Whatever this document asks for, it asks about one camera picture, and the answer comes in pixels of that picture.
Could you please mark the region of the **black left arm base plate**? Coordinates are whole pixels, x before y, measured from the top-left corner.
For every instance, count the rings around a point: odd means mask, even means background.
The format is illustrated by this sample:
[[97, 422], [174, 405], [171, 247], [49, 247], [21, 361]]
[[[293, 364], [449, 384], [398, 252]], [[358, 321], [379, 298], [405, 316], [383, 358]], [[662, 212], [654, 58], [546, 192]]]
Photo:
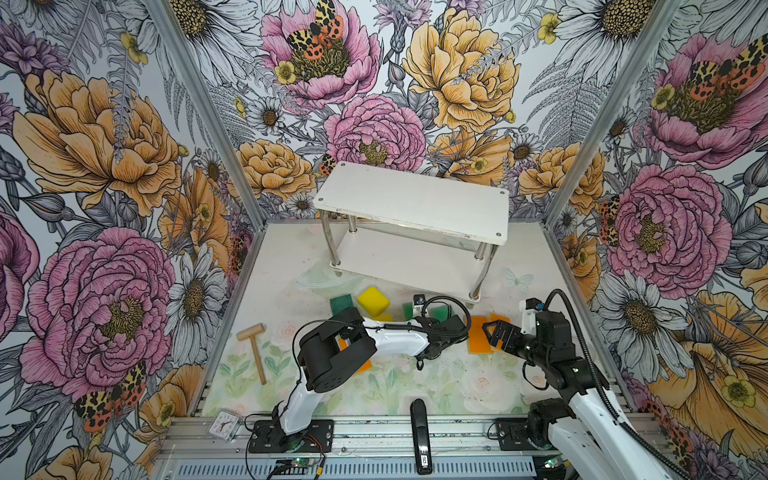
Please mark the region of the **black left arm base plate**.
[[313, 420], [309, 427], [285, 434], [279, 423], [258, 420], [253, 424], [247, 444], [250, 454], [329, 453], [332, 450], [335, 422]]

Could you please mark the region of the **light green sponge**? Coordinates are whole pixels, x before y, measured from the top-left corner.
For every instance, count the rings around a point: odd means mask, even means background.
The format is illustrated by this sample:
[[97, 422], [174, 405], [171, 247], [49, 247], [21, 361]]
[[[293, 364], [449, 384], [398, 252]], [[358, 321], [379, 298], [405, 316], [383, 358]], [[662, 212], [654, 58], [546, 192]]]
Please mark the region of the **light green sponge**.
[[413, 310], [413, 304], [403, 303], [402, 304], [402, 311], [403, 311], [403, 317], [405, 321], [410, 321], [414, 318], [414, 310]]
[[445, 322], [453, 314], [452, 308], [443, 303], [438, 304], [436, 307], [431, 307], [429, 312], [431, 317], [439, 323]]

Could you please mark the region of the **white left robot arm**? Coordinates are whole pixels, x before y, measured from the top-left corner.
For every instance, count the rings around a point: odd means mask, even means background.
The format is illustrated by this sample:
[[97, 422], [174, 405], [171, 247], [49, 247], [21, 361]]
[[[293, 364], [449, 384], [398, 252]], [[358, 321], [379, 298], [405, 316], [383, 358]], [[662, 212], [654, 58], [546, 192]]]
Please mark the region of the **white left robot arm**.
[[273, 417], [285, 436], [306, 431], [323, 399], [376, 356], [409, 356], [422, 367], [451, 346], [468, 339], [470, 320], [417, 317], [409, 322], [380, 322], [349, 307], [324, 321], [312, 321], [293, 349], [296, 386], [275, 407]]

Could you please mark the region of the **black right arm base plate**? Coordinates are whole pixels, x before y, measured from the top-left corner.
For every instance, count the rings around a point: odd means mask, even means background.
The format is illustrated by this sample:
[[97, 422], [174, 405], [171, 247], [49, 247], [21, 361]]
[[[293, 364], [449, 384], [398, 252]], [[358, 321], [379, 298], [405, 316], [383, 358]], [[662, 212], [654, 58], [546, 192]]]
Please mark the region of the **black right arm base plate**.
[[496, 440], [501, 451], [546, 450], [547, 434], [538, 420], [502, 417], [494, 420]]

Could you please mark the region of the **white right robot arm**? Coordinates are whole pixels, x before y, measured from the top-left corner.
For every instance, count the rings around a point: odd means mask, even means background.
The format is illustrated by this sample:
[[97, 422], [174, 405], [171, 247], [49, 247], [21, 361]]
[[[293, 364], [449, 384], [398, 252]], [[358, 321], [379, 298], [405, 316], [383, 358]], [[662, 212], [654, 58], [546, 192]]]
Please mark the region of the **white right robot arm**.
[[521, 302], [522, 325], [497, 320], [482, 326], [493, 347], [544, 373], [556, 398], [530, 405], [528, 441], [551, 446], [583, 479], [686, 479], [629, 422], [599, 370], [567, 294]]

